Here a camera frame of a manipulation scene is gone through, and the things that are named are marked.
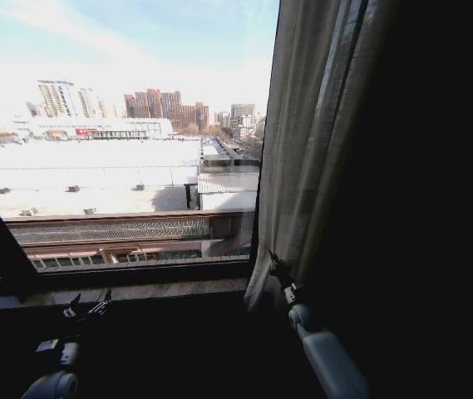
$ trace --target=wall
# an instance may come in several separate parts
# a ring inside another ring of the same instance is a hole
[[[253,209],[256,191],[201,194],[201,209]]]

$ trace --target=metal roof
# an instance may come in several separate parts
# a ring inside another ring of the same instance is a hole
[[[258,185],[258,173],[201,173],[197,190],[201,194],[238,193],[256,191]]]

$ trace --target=window sill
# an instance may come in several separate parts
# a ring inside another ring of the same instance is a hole
[[[112,301],[121,302],[139,299],[179,298],[210,293],[243,292],[248,278],[227,278],[216,280],[185,281],[176,283],[155,283],[133,286],[112,287]],[[63,306],[81,293],[81,303],[101,300],[107,288],[85,288],[37,293],[20,303],[15,296],[0,297],[0,310]]]

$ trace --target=glass pane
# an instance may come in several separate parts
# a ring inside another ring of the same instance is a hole
[[[54,258],[51,258],[51,259],[42,259],[42,262],[44,263],[44,265],[47,267],[47,268],[55,268],[57,267],[59,264],[57,263],[57,260],[54,259]]]
[[[115,255],[115,256],[116,256],[116,261],[121,263],[121,264],[129,262],[129,258],[125,254],[118,254],[118,255]]]
[[[0,5],[0,216],[39,271],[249,255],[278,0],[147,3]]]
[[[94,255],[94,256],[91,256],[92,258],[92,263],[93,264],[103,264],[105,263],[103,261],[103,257],[101,255]]]
[[[72,262],[70,258],[57,258],[57,261],[61,266],[71,266]]]

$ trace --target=gray curtain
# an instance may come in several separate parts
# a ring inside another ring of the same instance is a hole
[[[268,281],[269,250],[300,283],[312,267],[323,267],[313,256],[390,3],[281,1],[260,177],[259,251],[245,294],[249,308]]]

